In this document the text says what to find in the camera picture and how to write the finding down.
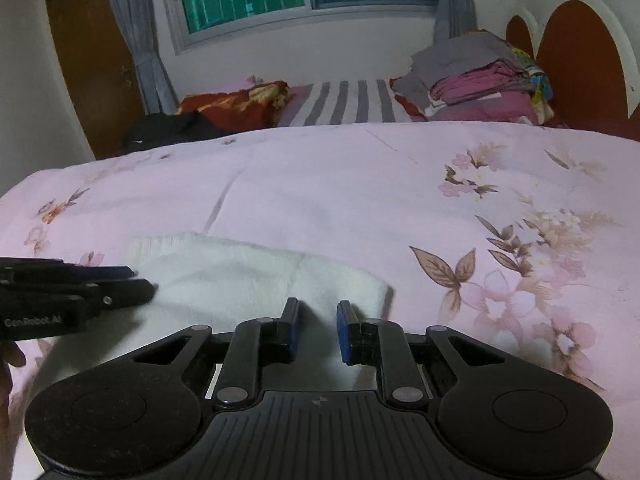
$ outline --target black cloth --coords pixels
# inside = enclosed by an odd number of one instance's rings
[[[180,115],[150,114],[141,118],[125,134],[122,151],[143,152],[159,146],[219,139],[229,135],[232,133],[215,126],[197,111]]]

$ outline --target floral bedsheet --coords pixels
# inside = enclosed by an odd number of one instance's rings
[[[615,422],[599,471],[635,480],[638,181],[640,144],[593,132],[261,130],[33,175],[0,200],[0,250],[125,264],[133,237],[196,231],[342,260],[391,285],[406,331],[447,324],[599,393]],[[0,431],[7,453],[18,442],[14,479],[36,476],[20,417],[51,344],[23,344],[12,368]]]

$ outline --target striped sheet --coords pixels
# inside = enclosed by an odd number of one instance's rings
[[[335,81],[291,89],[278,126],[314,124],[410,123],[388,80]]]

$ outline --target door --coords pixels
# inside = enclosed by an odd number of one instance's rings
[[[109,0],[47,0],[66,86],[95,157],[120,153],[144,115],[135,66]]]

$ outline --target curtain tieback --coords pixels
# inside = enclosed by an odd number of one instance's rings
[[[143,63],[146,63],[147,61],[151,61],[154,56],[156,55],[155,52],[147,52],[145,54],[138,54],[137,56],[133,57],[133,64],[138,67],[140,65],[142,65]]]

